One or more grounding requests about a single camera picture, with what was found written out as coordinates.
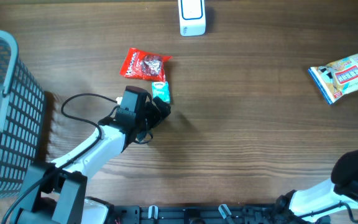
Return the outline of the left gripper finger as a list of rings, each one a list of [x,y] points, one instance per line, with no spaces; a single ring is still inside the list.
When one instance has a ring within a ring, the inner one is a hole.
[[[154,135],[152,134],[151,130],[145,129],[135,129],[135,140],[134,143],[136,144],[148,144],[151,140],[153,140]]]
[[[159,96],[153,98],[153,102],[160,112],[161,118],[166,118],[171,113],[171,106],[169,103],[164,102]]]

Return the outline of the small teal tissue pack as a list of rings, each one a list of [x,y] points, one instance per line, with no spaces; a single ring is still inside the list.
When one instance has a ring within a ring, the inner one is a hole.
[[[162,101],[170,103],[170,90],[168,82],[152,82],[153,97],[159,97]]]

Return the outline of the red candy bag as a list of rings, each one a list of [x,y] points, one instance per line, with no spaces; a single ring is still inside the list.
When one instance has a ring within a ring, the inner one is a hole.
[[[119,74],[125,78],[165,82],[164,63],[172,56],[130,48]]]

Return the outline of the cream wet wipes pack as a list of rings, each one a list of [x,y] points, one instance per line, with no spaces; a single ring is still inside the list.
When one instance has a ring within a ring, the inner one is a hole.
[[[323,98],[328,104],[358,91],[358,53],[308,69]]]

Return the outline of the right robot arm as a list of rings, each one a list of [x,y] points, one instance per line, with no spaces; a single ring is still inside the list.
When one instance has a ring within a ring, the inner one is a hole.
[[[343,210],[358,223],[358,150],[341,156],[329,179],[280,196],[273,213],[285,223],[322,223]]]

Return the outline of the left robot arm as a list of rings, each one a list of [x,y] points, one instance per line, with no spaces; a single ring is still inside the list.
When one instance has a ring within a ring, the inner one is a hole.
[[[94,133],[72,151],[30,165],[3,223],[120,223],[113,204],[85,195],[88,181],[130,144],[149,143],[151,130],[169,116],[171,106],[136,86],[127,86],[114,103],[94,124]]]

